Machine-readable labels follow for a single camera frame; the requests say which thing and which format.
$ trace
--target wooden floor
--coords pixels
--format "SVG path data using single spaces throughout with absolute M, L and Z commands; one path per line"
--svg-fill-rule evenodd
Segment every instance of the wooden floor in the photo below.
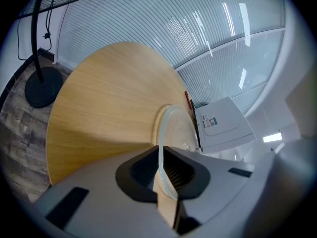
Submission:
M 40 65 L 59 69 L 64 81 L 71 73 L 43 57 Z M 36 201 L 50 185 L 45 140 L 53 106 L 35 109 L 26 102 L 24 86 L 34 71 L 32 63 L 17 79 L 0 112 L 1 169 L 14 195 L 30 202 Z

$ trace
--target black lamp base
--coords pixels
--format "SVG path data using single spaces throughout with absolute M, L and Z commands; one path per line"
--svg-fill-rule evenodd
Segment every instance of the black lamp base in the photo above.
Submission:
M 53 67 L 41 69 L 44 83 L 41 83 L 36 71 L 26 82 L 24 93 L 26 101 L 34 108 L 44 108 L 53 103 L 63 85 L 60 72 Z

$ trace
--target ribbed glass panel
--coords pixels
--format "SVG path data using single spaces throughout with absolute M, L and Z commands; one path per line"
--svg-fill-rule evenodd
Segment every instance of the ribbed glass panel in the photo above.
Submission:
M 58 59 L 75 68 L 108 44 L 133 41 L 176 68 L 220 44 L 284 23 L 283 0 L 80 0 L 67 10 Z
M 250 46 L 245 40 L 233 42 L 215 52 L 206 52 L 198 60 L 188 63 L 178 73 L 186 84 L 195 106 L 201 107 L 227 96 L 233 98 L 250 91 L 268 81 L 275 67 L 284 31 L 265 33 L 250 39 Z M 261 91 L 245 93 L 246 98 Z M 257 97 L 249 98 L 253 104 Z

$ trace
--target table top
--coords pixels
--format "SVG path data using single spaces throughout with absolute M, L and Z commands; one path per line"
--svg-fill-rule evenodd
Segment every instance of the table top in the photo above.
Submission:
M 53 105 L 46 140 L 52 184 L 91 161 L 157 144 L 168 106 L 192 115 L 185 91 L 177 72 L 146 45 L 121 42 L 94 52 Z

